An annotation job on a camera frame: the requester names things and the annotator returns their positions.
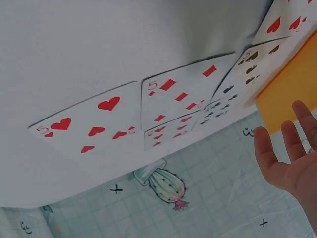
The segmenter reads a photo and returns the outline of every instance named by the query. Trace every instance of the finger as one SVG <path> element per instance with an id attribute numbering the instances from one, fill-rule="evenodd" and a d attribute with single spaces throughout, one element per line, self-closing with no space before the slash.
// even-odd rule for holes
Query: finger
<path id="1" fill-rule="evenodd" d="M 311 147 L 317 149 L 317 121 L 313 117 L 310 110 L 301 101 L 295 101 L 292 105 L 293 110 L 297 116 L 298 122 L 300 123 L 307 140 Z"/>
<path id="2" fill-rule="evenodd" d="M 285 190 L 284 176 L 289 165 L 278 161 L 273 151 L 271 138 L 265 128 L 257 127 L 255 129 L 254 146 L 256 159 L 265 180 Z"/>
<path id="3" fill-rule="evenodd" d="M 287 154 L 291 163 L 305 156 L 306 151 L 293 122 L 285 121 L 281 126 L 281 130 Z"/>

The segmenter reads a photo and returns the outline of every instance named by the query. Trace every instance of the cactus illustration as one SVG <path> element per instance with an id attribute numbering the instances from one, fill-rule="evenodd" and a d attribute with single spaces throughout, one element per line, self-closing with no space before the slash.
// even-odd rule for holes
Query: cactus illustration
<path id="1" fill-rule="evenodd" d="M 166 203 L 174 203 L 173 209 L 179 211 L 188 206 L 188 202 L 181 200 L 186 193 L 186 186 L 176 174 L 165 170 L 165 166 L 166 161 L 161 159 L 134 171 L 133 174 L 142 186 L 149 185 L 157 197 Z"/>
<path id="2" fill-rule="evenodd" d="M 150 188 L 167 203 L 175 203 L 174 210 L 179 211 L 187 207 L 188 202 L 181 199 L 185 195 L 186 187 L 183 181 L 164 169 L 156 169 L 149 177 Z"/>

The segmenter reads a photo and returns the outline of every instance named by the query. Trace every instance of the palm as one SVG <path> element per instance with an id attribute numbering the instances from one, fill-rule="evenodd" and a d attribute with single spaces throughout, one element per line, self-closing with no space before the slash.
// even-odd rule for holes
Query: palm
<path id="1" fill-rule="evenodd" d="M 294 195 L 300 202 L 310 202 L 312 196 L 317 197 L 317 186 L 314 181 L 317 181 L 317 152 L 305 155 L 289 167 L 287 174 L 290 179 L 295 178 L 293 189 Z"/>
<path id="2" fill-rule="evenodd" d="M 317 149 L 317 121 L 300 101 L 293 104 L 294 112 L 313 149 Z M 272 185 L 288 191 L 299 202 L 317 199 L 317 152 L 307 154 L 294 124 L 281 126 L 291 164 L 279 162 L 273 151 L 267 130 L 258 127 L 254 133 L 256 158 L 264 178 Z"/>

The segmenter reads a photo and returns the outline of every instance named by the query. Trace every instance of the red heart symbol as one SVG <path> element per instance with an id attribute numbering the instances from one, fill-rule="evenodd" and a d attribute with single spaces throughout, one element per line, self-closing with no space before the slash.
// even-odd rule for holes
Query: red heart symbol
<path id="1" fill-rule="evenodd" d="M 154 132 L 161 132 L 161 131 L 164 130 L 165 128 L 166 128 L 166 126 L 163 126 L 163 127 L 159 128 L 159 129 L 156 129 Z"/>
<path id="2" fill-rule="evenodd" d="M 84 146 L 81 149 L 80 153 L 86 153 L 87 151 L 92 150 L 92 149 L 94 149 L 94 146 Z"/>
<path id="3" fill-rule="evenodd" d="M 52 137 L 52 136 L 53 136 L 53 132 L 50 132 L 50 133 L 44 135 L 44 137 Z"/>
<path id="4" fill-rule="evenodd" d="M 181 126 L 178 128 L 178 130 L 184 129 L 187 125 Z"/>
<path id="5" fill-rule="evenodd" d="M 164 135 L 164 134 L 158 135 L 158 136 L 154 137 L 153 139 L 154 139 L 154 140 L 158 140 L 158 139 L 160 139 L 163 135 Z"/>
<path id="6" fill-rule="evenodd" d="M 290 30 L 296 29 L 299 26 L 299 23 L 301 23 L 301 17 L 297 18 L 296 21 L 294 21 L 291 26 L 289 27 Z"/>
<path id="7" fill-rule="evenodd" d="M 267 30 L 267 33 L 275 32 L 281 24 L 281 17 L 279 17 Z"/>
<path id="8" fill-rule="evenodd" d="M 176 138 L 176 137 L 178 137 L 178 136 L 180 136 L 180 135 L 182 135 L 181 133 L 178 133 L 176 136 L 174 136 L 173 138 Z"/>
<path id="9" fill-rule="evenodd" d="M 162 142 L 157 142 L 157 143 L 155 143 L 155 144 L 153 145 L 153 147 L 154 147 L 154 146 L 157 146 L 157 145 L 159 145 L 159 144 L 162 144 Z"/>
<path id="10" fill-rule="evenodd" d="M 98 108 L 101 110 L 112 111 L 112 109 L 115 107 L 115 105 L 118 104 L 119 101 L 120 101 L 120 97 L 114 97 L 114 98 L 111 98 L 109 101 L 103 101 L 99 103 Z"/>
<path id="11" fill-rule="evenodd" d="M 51 125 L 51 129 L 54 130 L 67 130 L 70 125 L 71 119 L 70 118 L 64 118 L 60 122 L 56 122 Z"/>
<path id="12" fill-rule="evenodd" d="M 119 137 L 125 136 L 127 133 L 124 131 L 118 131 L 116 135 L 114 135 L 113 140 L 118 139 Z"/>
<path id="13" fill-rule="evenodd" d="M 181 120 L 181 122 L 186 122 L 188 121 L 190 118 L 192 118 L 192 116 L 188 117 L 188 118 L 184 118 L 183 120 Z"/>
<path id="14" fill-rule="evenodd" d="M 88 136 L 94 136 L 97 133 L 101 133 L 103 131 L 105 131 L 104 127 L 94 127 L 93 126 L 93 128 L 91 128 L 91 130 L 89 131 Z"/>

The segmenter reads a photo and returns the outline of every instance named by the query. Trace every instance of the club card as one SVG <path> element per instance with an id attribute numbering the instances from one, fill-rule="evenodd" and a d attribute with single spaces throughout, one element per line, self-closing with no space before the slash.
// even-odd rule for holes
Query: club card
<path id="1" fill-rule="evenodd" d="M 184 115 L 147 130 L 144 133 L 144 149 L 149 150 L 187 134 L 193 128 L 200 112 Z"/>
<path id="2" fill-rule="evenodd" d="M 32 126 L 32 134 L 74 158 L 122 146 L 140 128 L 140 86 L 130 82 L 71 106 Z"/>
<path id="3" fill-rule="evenodd" d="M 241 94 L 247 91 L 250 85 L 264 79 L 266 74 L 261 73 L 266 67 L 264 59 L 274 60 L 274 54 L 286 40 L 279 39 L 247 49 L 225 77 L 212 101 L 224 98 L 228 94 Z"/>
<path id="4" fill-rule="evenodd" d="M 200 118 L 195 123 L 193 130 L 202 129 L 202 125 L 215 123 L 222 120 L 238 102 L 239 94 L 231 94 L 206 105 Z"/>
<path id="5" fill-rule="evenodd" d="M 299 32 L 302 24 L 309 21 L 313 0 L 275 0 L 252 44 L 288 37 Z"/>
<path id="6" fill-rule="evenodd" d="M 233 66 L 236 54 L 194 63 L 142 82 L 142 129 L 202 109 Z"/>

